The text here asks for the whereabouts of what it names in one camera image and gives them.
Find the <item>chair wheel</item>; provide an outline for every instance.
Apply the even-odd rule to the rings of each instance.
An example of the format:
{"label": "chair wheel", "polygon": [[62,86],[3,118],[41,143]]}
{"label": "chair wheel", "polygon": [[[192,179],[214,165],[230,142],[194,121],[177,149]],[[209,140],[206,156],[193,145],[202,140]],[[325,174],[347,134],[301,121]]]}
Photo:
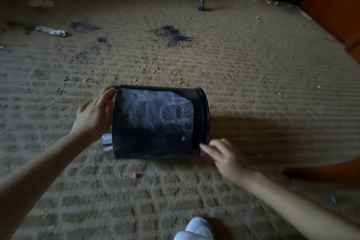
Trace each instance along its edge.
{"label": "chair wheel", "polygon": [[204,2],[200,2],[198,8],[200,11],[203,11],[204,10]]}

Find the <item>trash can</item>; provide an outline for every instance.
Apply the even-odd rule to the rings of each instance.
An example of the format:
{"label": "trash can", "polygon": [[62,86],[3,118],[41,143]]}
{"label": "trash can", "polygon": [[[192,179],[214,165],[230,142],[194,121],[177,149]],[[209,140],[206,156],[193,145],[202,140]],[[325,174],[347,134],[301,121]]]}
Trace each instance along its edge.
{"label": "trash can", "polygon": [[116,87],[111,132],[101,141],[108,159],[199,156],[209,142],[209,105],[201,88]]}

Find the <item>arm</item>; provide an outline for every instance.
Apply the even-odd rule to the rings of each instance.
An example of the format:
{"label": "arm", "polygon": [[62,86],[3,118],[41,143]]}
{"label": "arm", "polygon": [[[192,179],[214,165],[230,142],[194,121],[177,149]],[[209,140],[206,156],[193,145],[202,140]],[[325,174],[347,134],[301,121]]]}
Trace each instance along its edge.
{"label": "arm", "polygon": [[212,140],[210,146],[201,145],[201,149],[214,159],[224,177],[274,208],[306,238],[360,239],[360,229],[354,224],[251,171],[244,157],[236,155],[227,140]]}
{"label": "arm", "polygon": [[77,111],[70,134],[19,170],[0,180],[0,235],[10,239],[39,198],[67,165],[110,128],[115,93],[104,88]]}

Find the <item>hand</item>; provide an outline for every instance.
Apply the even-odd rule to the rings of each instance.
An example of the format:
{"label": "hand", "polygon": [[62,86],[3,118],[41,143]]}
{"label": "hand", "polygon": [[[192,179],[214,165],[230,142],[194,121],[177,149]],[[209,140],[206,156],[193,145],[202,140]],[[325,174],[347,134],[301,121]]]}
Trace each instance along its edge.
{"label": "hand", "polygon": [[113,86],[107,86],[93,102],[86,102],[80,106],[70,134],[78,134],[91,143],[100,139],[111,126],[114,108],[112,97],[115,92]]}
{"label": "hand", "polygon": [[226,139],[213,139],[209,145],[200,144],[200,148],[214,160],[220,173],[232,182],[245,187],[252,174],[245,157],[233,150]]}

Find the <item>shoe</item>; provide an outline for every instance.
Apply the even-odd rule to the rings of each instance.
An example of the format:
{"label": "shoe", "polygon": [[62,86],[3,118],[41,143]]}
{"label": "shoe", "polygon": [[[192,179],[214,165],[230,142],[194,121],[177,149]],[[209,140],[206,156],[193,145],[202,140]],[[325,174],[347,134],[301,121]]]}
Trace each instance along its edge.
{"label": "shoe", "polygon": [[191,233],[196,233],[205,238],[209,238],[214,240],[212,237],[212,229],[210,224],[202,217],[194,217],[190,220],[189,224],[186,226],[185,231],[189,231]]}

